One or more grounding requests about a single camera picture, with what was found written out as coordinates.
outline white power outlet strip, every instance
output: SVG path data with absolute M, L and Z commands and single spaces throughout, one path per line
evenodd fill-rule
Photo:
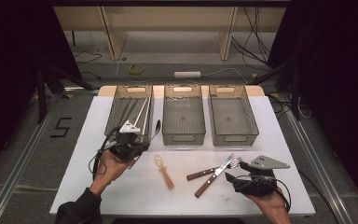
M 201 72 L 175 72 L 176 78 L 201 77 Z

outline transparent storage bin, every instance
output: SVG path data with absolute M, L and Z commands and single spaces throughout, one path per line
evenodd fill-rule
M 203 145 L 205 119 L 200 85 L 166 85 L 162 136 L 165 146 Z
M 209 87 L 213 145 L 251 146 L 259 131 L 245 86 Z
M 152 132 L 153 86 L 117 86 L 105 135 L 127 120 L 141 129 L 135 143 L 148 143 Z

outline wooden handle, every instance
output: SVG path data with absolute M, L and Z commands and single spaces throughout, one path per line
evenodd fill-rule
M 192 175 L 188 175 L 186 178 L 187 178 L 187 180 L 192 180 L 192 179 L 195 179 L 195 178 L 203 176 L 203 175 L 211 174 L 213 172 L 214 172 L 214 168 L 209 169 L 209 170 L 204 170 L 204 171 L 192 174 Z
M 216 175 L 212 175 L 209 179 L 197 190 L 196 197 L 199 198 L 201 194 L 212 184 L 212 182 L 216 179 Z
M 167 184 L 168 189 L 173 189 L 173 187 L 175 187 L 175 185 L 171 181 L 170 176 L 167 174 L 167 167 L 164 166 L 159 170 L 162 172 L 162 175 L 164 176 L 165 183 Z

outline gray floor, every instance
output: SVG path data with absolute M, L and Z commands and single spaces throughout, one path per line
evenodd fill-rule
M 70 33 L 67 34 L 68 41 L 71 42 L 72 37 Z M 236 34 L 236 36 L 238 39 L 245 39 L 246 34 Z M 265 34 L 263 37 L 267 45 L 270 46 L 274 34 Z M 143 83 L 139 81 L 147 80 L 149 80 L 147 82 L 149 84 L 161 84 L 167 82 L 165 79 L 173 78 L 173 72 L 179 70 L 201 71 L 202 74 L 211 74 L 225 68 L 234 68 L 248 81 L 252 80 L 254 73 L 260 76 L 265 74 L 265 71 L 245 66 L 241 55 L 235 49 L 231 49 L 227 61 L 221 61 L 215 35 L 210 33 L 132 33 L 128 36 L 126 46 L 120 57 L 117 74 L 117 63 L 110 60 L 103 34 L 76 32 L 76 43 L 77 45 L 72 47 L 74 53 L 87 50 L 102 54 L 101 58 L 92 63 L 78 64 L 80 71 L 92 72 L 102 77 L 102 79 L 97 79 L 92 74 L 83 74 L 83 78 L 94 86 L 133 84 L 133 81 Z M 251 43 L 249 48 L 253 52 L 258 51 L 255 42 Z M 79 62 L 86 62 L 95 58 L 95 55 L 82 54 L 79 56 L 76 56 L 76 60 Z M 246 62 L 266 68 L 256 61 L 247 60 Z M 128 72 L 129 66 L 133 63 L 145 65 L 145 71 L 138 77 L 134 77 Z M 234 70 L 227 70 L 213 76 L 192 79 L 192 81 L 229 84 L 243 82 L 243 79 Z M 264 91 L 274 91 L 274 82 L 273 78 L 263 83 Z M 63 83 L 67 87 L 76 86 L 68 81 Z M 26 166 L 18 187 L 8 201 L 0 218 L 0 223 L 54 222 L 54 216 L 50 215 L 48 211 L 71 158 L 92 97 L 95 95 L 79 91 L 70 93 L 73 94 L 70 97 L 53 96 L 59 97 L 59 102 L 52 111 L 47 127 Z M 33 99 L 19 122 L 16 132 L 10 137 L 7 149 L 0 154 L 0 188 L 6 183 L 10 172 L 26 148 L 28 140 L 32 137 L 36 128 L 37 112 L 37 101 Z M 296 166 L 320 187 L 309 158 L 296 136 L 293 125 L 289 122 L 287 116 L 289 113 L 290 111 L 285 114 L 282 114 L 282 112 L 277 114 L 287 145 L 292 152 Z M 63 133 L 62 130 L 55 130 L 59 118 L 71 118 L 62 122 L 62 126 L 67 126 L 70 129 L 64 138 L 51 138 L 54 134 Z M 333 155 L 317 120 L 310 117 L 309 119 L 302 119 L 300 122 L 321 158 L 329 179 L 343 200 L 352 223 L 358 223 L 358 189 L 340 164 L 339 159 Z M 303 179 L 303 182 L 316 208 L 316 214 L 312 217 L 293 217 L 292 221 L 294 223 L 334 223 L 334 219 L 321 196 L 306 179 Z M 109 223 L 112 220 L 111 217 L 107 217 L 105 222 Z M 134 222 L 135 220 L 117 219 L 115 223 L 129 223 L 131 221 L 132 223 L 146 223 L 147 220 L 136 220 Z M 217 219 L 214 222 L 211 220 L 203 221 L 208 223 L 236 223 L 235 220 L 231 219 Z M 243 221 L 246 223 L 268 223 L 264 217 L 246 217 Z

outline black fabric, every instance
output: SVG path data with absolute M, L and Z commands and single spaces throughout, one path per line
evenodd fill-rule
M 103 223 L 100 212 L 101 198 L 97 198 L 86 188 L 84 193 L 75 201 L 60 205 L 55 223 Z

